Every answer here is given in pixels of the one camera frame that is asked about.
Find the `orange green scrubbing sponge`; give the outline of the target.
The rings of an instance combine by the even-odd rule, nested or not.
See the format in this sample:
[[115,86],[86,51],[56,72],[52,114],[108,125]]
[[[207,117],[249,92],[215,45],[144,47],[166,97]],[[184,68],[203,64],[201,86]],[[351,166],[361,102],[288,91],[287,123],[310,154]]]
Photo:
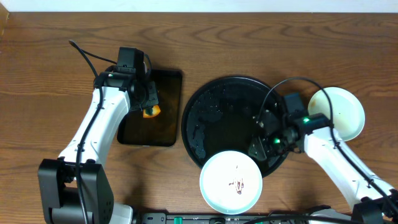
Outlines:
[[158,105],[143,110],[143,118],[154,118],[160,114],[161,110]]

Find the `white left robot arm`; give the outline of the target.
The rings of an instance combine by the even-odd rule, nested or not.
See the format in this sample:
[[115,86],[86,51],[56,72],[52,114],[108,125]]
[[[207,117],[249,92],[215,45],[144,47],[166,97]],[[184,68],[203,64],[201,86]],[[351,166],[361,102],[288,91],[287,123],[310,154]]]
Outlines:
[[114,201],[104,171],[120,122],[158,104],[150,74],[102,72],[78,131],[57,159],[44,159],[38,180],[46,223],[132,223],[132,207]]

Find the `mint plate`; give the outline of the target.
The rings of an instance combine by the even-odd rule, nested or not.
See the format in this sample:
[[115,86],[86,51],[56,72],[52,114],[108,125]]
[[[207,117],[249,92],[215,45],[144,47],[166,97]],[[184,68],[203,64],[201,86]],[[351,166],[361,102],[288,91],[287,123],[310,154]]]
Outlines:
[[199,183],[205,202],[227,215],[248,211],[262,192],[262,175],[257,164],[238,151],[212,156],[201,169]]
[[[350,141],[362,132],[365,125],[365,112],[360,101],[351,92],[343,88],[324,89],[330,97],[333,107],[333,124],[344,141]],[[308,104],[309,115],[323,113],[330,118],[330,107],[326,95],[317,91]]]

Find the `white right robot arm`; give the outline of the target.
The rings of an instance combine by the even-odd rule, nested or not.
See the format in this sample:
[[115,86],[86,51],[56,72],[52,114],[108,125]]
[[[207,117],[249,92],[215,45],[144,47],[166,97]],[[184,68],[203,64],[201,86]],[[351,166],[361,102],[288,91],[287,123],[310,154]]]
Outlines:
[[324,114],[262,110],[255,120],[250,156],[266,161],[298,149],[313,159],[340,190],[352,209],[353,221],[384,223],[388,217],[397,223],[397,190],[366,166]]

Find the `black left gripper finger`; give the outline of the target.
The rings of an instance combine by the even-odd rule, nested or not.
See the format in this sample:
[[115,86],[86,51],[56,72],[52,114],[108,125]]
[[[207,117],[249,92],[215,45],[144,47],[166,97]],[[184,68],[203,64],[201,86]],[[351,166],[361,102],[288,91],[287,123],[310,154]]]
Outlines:
[[155,106],[159,104],[159,99],[158,99],[158,91],[155,86],[155,82],[151,81],[148,83],[148,100],[147,100],[147,105],[149,107]]
[[150,100],[150,94],[149,94],[148,90],[144,90],[144,91],[139,93],[138,101],[139,101],[139,109],[141,111],[143,111],[146,108],[150,108],[150,107],[153,106],[152,103],[151,103],[151,100]]

